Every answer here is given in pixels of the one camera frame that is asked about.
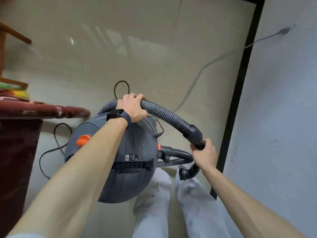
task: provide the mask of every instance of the hand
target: hand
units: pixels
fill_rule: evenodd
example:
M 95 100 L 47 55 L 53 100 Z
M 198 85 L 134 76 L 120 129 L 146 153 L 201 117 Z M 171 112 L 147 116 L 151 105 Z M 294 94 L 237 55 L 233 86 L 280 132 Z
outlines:
M 193 144 L 191 144 L 192 154 L 195 163 L 204 172 L 210 168 L 216 168 L 217 164 L 217 152 L 212 145 L 210 139 L 204 139 L 205 148 L 198 150 Z
M 141 100 L 145 99 L 143 94 L 126 94 L 122 99 L 118 99 L 117 109 L 123 109 L 127 112 L 132 123 L 140 121 L 147 117 L 147 111 L 141 109 Z

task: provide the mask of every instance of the watch face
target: watch face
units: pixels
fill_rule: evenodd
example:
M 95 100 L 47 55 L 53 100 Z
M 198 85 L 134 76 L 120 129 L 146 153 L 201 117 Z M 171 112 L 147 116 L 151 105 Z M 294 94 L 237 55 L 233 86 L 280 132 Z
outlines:
M 117 116 L 117 115 L 120 115 L 124 112 L 123 109 L 114 109 L 114 110 L 111 110 L 109 113 L 108 113 L 108 116 Z

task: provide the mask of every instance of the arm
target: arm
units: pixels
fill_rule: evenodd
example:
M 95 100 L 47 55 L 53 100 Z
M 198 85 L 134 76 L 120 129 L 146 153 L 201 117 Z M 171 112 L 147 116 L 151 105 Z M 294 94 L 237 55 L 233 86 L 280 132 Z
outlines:
M 143 95 L 125 95 L 117 108 L 137 122 L 147 116 Z M 46 238 L 78 237 L 97 203 L 127 128 L 124 118 L 111 119 L 44 186 L 9 235 L 35 233 Z
M 210 139 L 203 150 L 191 145 L 193 158 L 215 189 L 244 238 L 304 238 L 290 223 L 231 183 L 216 169 L 217 153 Z

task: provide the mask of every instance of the vacuum cleaner lid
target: vacuum cleaner lid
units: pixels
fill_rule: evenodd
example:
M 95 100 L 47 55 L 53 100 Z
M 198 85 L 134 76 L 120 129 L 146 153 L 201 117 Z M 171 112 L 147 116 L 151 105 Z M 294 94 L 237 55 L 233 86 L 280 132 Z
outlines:
M 65 152 L 67 162 L 83 145 L 80 138 L 92 137 L 106 121 L 107 113 L 85 121 L 74 131 Z M 101 192 L 99 201 L 120 203 L 132 199 L 149 184 L 157 165 L 159 150 L 156 123 L 153 118 L 146 118 L 130 124 L 119 145 L 110 174 Z

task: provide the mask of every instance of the white pants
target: white pants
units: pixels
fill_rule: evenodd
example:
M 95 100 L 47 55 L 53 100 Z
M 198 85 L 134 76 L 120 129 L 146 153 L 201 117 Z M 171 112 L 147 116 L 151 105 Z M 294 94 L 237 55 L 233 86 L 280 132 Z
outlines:
M 182 207 L 189 238 L 230 238 L 220 216 L 216 200 L 196 179 L 180 181 L 176 173 L 177 198 Z M 168 206 L 171 179 L 161 168 L 156 168 L 148 187 L 137 198 L 133 212 L 136 225 L 133 238 L 167 238 Z

